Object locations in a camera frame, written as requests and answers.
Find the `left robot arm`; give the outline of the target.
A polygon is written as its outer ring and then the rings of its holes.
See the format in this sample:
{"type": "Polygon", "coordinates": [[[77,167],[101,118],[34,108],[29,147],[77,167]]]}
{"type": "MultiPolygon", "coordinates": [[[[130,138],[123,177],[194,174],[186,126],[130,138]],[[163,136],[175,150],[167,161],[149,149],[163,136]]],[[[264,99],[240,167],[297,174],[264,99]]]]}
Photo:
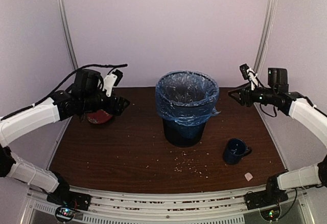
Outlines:
{"type": "Polygon", "coordinates": [[[95,64],[85,65],[68,74],[75,79],[66,90],[56,87],[36,103],[1,117],[1,177],[36,186],[63,206],[73,202],[69,184],[60,174],[20,158],[9,145],[25,134],[74,115],[82,117],[99,110],[112,116],[121,115],[130,104],[112,93],[123,77],[121,65],[108,65],[110,71],[105,77],[94,67],[95,64]]]}

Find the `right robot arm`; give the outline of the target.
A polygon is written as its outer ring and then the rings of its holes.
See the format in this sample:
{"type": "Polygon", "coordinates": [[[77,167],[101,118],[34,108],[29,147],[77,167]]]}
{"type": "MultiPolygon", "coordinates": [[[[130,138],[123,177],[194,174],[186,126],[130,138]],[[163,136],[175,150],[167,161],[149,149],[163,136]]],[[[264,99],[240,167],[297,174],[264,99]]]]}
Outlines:
{"type": "MultiPolygon", "coordinates": [[[[247,64],[240,66],[246,84],[240,85],[228,95],[241,106],[250,107],[254,103],[272,105],[273,111],[296,120],[326,145],[326,114],[307,97],[299,92],[290,92],[288,72],[283,68],[268,69],[268,85],[263,86],[258,74],[247,64]]],[[[289,189],[326,186],[326,160],[318,164],[274,175],[267,180],[262,200],[273,204],[289,189]]]]}

